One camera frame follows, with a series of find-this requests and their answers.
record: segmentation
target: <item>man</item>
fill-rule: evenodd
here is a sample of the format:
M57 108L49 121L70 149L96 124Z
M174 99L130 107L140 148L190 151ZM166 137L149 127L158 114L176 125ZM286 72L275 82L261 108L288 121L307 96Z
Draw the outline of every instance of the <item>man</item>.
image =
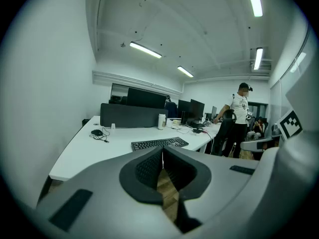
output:
M247 111L248 111L248 91L250 87L247 83L242 83L239 85L238 92L229 96L225 101L224 107L220 110L218 116L214 120L214 123L217 124L219 118L221 118L224 112L228 109L233 109L236 114L237 120L233 129L231 130L228 140L226 143L226 148L223 151L223 155L228 157L229 152L231 151L234 143L236 142L236 148L233 154L234 158L239 158L240 153L240 143L244 141L246 137L247 130Z
M261 134L265 131L265 125L262 119L262 117L259 117L258 122L255 122L252 131L247 133L247 140L250 140L251 137L254 137L254 140L257 140L259 137L261 137Z

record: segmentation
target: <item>office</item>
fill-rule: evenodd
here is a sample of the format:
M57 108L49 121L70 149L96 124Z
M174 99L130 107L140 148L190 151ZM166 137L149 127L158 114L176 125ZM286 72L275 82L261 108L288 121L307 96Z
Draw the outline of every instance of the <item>office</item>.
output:
M262 0L257 18L250 0L30 0L1 55L1 144L15 195L35 208L58 157L81 121L100 115L113 84L170 95L176 103L195 99L209 113L247 82L254 89L249 101L267 104L265 117L274 124L291 107L285 94L317 56L299 8L274 1ZM306 57L286 73L306 37ZM132 41L162 58L132 48ZM265 69L254 70L258 47L265 48ZM17 130L19 144L12 137Z

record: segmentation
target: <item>computer monitor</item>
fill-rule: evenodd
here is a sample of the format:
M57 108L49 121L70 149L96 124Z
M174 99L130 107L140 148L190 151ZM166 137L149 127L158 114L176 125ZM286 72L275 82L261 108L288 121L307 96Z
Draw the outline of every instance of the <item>computer monitor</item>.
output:
M190 110L187 122L198 121L203 118L205 104L196 100L190 100Z
M161 95L145 90L129 88L126 101L127 106L164 109L166 95Z
M189 109L190 109L190 102L178 100L177 117L181 118L181 113L182 112L189 112Z
M217 113L217 107L213 106L213 109L211 110L211 118L210 119L213 119L214 116L216 115Z

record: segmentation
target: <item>white desk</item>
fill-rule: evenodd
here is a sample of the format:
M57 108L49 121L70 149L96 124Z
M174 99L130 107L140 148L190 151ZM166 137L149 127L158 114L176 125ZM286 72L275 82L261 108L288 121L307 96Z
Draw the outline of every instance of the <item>white desk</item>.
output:
M54 180L67 181L90 165L132 152L131 142L133 141L157 140L178 136L189 144L183 148L200 149L201 152L205 151L207 143L211 141L206 133L194 134L190 128L181 125L178 127L182 127L183 130L177 132L169 128L172 127L171 124L172 121L167 119L167 127L163 130L159 130L157 127L117 128L112 132L111 129L108 129L111 134L107 138L109 143L106 143L89 137L92 130L102 130L100 116L94 116L66 146L49 176ZM214 124L205 127L212 138L216 136L219 128L219 125Z

